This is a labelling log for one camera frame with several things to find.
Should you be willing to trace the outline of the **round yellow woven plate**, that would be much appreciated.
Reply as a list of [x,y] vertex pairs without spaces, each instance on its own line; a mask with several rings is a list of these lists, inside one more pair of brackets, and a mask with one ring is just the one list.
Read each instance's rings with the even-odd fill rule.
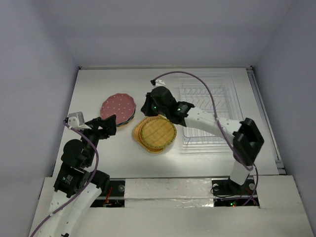
[[148,119],[140,128],[140,140],[153,149],[166,148],[175,140],[176,135],[173,123],[162,117]]

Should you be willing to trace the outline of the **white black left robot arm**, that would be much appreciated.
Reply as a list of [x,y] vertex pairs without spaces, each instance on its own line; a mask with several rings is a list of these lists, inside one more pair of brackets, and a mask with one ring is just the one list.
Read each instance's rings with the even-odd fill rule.
[[85,122],[78,112],[69,114],[63,124],[80,139],[69,140],[64,145],[49,214],[32,236],[70,237],[96,198],[109,190],[109,175],[97,169],[97,145],[116,134],[116,116]]

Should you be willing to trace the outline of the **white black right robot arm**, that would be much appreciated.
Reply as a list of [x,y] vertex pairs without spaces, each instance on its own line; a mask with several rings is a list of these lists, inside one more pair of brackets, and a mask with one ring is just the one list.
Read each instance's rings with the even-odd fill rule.
[[155,87],[146,94],[141,112],[148,117],[162,115],[173,124],[199,129],[224,139],[233,152],[235,162],[228,180],[218,190],[238,194],[245,188],[264,144],[264,138],[252,119],[239,121],[218,117],[189,102],[177,101],[164,86]]

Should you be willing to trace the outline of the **pink polka dot plate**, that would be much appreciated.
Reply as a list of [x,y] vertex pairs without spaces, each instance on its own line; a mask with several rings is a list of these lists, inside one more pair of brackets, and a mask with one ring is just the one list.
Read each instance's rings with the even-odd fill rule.
[[116,115],[116,124],[128,120],[134,110],[136,103],[132,96],[126,93],[117,93],[108,97],[100,108],[100,117],[106,119],[111,115]]

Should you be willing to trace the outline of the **blue polka dot plate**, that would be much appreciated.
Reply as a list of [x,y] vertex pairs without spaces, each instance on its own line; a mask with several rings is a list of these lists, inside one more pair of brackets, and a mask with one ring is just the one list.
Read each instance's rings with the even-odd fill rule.
[[122,126],[122,125],[125,125],[125,124],[129,123],[134,118],[135,113],[136,113],[136,109],[134,110],[132,116],[128,120],[126,120],[126,121],[124,121],[122,123],[116,124],[116,126],[119,127],[119,126]]

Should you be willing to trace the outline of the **yellow polka dot plate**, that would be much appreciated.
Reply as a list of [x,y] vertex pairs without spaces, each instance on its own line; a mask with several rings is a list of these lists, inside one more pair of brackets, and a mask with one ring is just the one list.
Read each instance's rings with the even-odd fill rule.
[[120,126],[126,125],[126,124],[130,123],[133,119],[134,119],[134,117],[130,117],[127,121],[122,122],[120,124],[117,124],[116,126],[120,127]]

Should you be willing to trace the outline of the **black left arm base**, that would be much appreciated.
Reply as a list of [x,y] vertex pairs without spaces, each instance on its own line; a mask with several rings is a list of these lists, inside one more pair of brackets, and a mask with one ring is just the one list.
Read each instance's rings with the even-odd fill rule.
[[124,207],[125,179],[111,179],[107,191],[103,192],[90,207]]

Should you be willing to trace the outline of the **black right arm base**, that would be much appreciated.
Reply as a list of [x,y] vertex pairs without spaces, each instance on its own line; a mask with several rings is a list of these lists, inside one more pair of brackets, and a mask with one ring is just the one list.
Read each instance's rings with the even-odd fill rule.
[[213,179],[210,192],[215,207],[259,207],[255,188],[256,181],[253,178],[248,178],[242,186],[228,179]]

